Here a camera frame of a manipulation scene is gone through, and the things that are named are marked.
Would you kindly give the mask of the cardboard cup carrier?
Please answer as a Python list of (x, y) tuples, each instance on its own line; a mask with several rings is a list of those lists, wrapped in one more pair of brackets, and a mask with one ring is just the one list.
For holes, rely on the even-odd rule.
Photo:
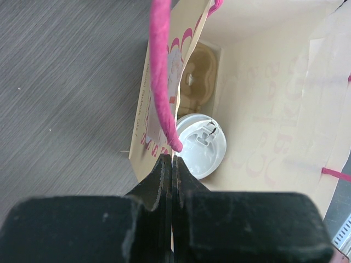
[(218, 76), (218, 53), (198, 42), (180, 81), (177, 117), (192, 113), (211, 115)]

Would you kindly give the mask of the pink paper gift bag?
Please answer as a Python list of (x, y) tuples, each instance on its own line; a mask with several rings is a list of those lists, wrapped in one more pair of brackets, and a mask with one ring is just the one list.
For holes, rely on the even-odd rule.
[(350, 1), (152, 1), (129, 160), (138, 180), (183, 149), (180, 81), (218, 53), (212, 117), (227, 141), (215, 191), (299, 192), (325, 215), (350, 154)]

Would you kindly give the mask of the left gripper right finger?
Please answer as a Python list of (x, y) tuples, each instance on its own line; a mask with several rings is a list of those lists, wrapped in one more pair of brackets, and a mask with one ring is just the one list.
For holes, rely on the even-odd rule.
[(175, 262), (329, 262), (333, 246), (312, 200), (295, 192), (210, 191), (172, 164)]

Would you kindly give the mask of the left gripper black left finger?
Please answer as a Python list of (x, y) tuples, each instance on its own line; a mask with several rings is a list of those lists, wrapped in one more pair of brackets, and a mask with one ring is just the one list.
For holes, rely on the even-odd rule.
[(171, 262), (172, 159), (124, 196), (36, 197), (1, 228), (1, 262)]

